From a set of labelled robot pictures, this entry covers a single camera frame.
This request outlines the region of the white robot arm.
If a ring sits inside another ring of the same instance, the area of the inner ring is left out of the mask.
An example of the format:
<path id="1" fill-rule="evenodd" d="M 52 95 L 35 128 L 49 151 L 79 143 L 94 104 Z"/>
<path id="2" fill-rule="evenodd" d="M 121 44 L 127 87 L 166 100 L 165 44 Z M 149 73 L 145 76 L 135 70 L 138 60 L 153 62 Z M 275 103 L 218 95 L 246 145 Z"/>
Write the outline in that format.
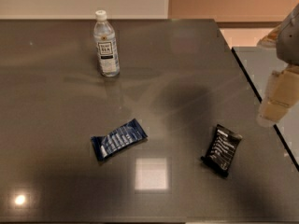
<path id="1" fill-rule="evenodd" d="M 287 64 L 269 76 L 259 107 L 257 121 L 269 127 L 279 123 L 299 101 L 299 4 L 258 45 L 275 48 L 277 57 Z"/>

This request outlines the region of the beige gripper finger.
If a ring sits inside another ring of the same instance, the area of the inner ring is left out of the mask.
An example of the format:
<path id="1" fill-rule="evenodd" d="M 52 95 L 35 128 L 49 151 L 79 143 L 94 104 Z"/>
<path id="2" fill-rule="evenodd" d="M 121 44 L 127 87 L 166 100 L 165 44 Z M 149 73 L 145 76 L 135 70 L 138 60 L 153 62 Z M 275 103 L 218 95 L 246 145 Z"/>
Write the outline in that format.
<path id="1" fill-rule="evenodd" d="M 280 31 L 280 25 L 274 28 L 266 36 L 261 38 L 257 43 L 257 46 L 265 49 L 274 49 L 278 40 L 278 34 Z"/>
<path id="2" fill-rule="evenodd" d="M 259 107 L 258 123 L 270 127 L 280 122 L 299 101 L 299 66 L 289 64 L 273 71 L 268 78 L 264 98 Z"/>

